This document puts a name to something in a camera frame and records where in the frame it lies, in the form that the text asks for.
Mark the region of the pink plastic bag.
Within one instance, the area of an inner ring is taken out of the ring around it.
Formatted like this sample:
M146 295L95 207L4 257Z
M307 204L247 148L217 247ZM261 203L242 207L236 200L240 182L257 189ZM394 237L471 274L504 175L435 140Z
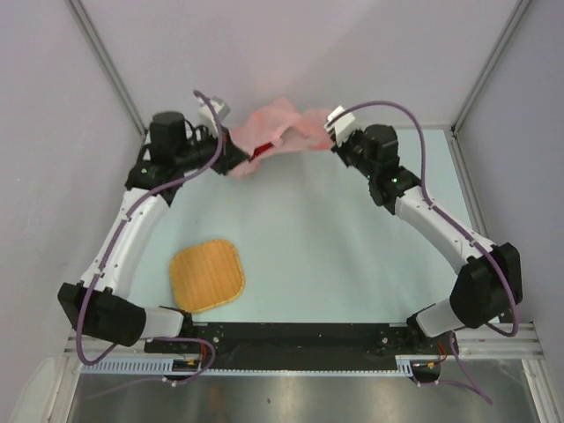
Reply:
M332 140L323 127L329 113L327 108L309 108L301 112L284 98L254 111L243 125L230 129L234 144L250 159L235 167L229 175L234 178L248 176L273 155L329 150ZM273 143L274 147L253 160L255 148L266 143Z

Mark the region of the woven bamboo tray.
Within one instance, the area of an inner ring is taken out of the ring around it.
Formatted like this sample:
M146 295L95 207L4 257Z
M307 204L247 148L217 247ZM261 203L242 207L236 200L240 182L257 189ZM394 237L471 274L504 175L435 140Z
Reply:
M183 249L168 267L176 306L202 313L236 300L246 286L238 251L224 239Z

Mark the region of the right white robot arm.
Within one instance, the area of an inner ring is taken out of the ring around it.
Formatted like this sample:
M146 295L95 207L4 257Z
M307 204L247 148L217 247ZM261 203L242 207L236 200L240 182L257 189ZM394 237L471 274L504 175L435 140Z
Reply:
M447 260L456 274L449 297L412 315L406 342L428 353L440 335L489 325L498 315L516 312L523 298L521 260L509 242L496 245L444 211L424 191L423 181L402 166L395 130L352 123L327 129L331 150L367 178L374 203L416 229Z

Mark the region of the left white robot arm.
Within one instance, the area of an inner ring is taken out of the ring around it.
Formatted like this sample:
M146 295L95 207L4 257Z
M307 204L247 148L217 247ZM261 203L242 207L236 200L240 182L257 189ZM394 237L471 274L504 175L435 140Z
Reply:
M141 307L130 301L139 261L155 227L179 189L211 168L227 174L247 159L222 125L226 107L198 111L200 123L180 112L153 116L135 165L125 182L122 204L98 255L76 283L65 283L57 299L77 337L132 346L140 339L163 338L182 353L195 341L189 315L168 307Z

